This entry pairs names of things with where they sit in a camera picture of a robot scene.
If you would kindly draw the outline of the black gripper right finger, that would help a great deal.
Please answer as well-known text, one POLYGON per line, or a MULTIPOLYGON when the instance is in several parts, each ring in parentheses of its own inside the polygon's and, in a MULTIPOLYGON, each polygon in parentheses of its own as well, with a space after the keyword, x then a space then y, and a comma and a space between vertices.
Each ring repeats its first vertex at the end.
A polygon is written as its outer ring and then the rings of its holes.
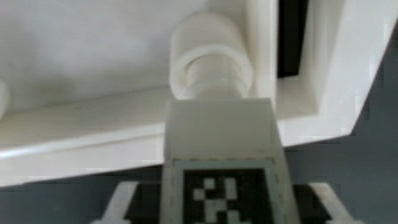
POLYGON ((294 186, 299 224, 367 224, 344 205, 337 191, 326 182, 294 186))

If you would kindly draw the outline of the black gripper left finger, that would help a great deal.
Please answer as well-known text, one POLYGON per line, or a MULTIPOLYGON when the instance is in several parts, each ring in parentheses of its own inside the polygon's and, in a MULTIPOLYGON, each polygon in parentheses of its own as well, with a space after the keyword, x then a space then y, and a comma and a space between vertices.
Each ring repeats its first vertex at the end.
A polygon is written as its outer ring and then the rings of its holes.
POLYGON ((159 182, 123 181, 104 214, 90 224, 159 224, 161 187, 159 182))

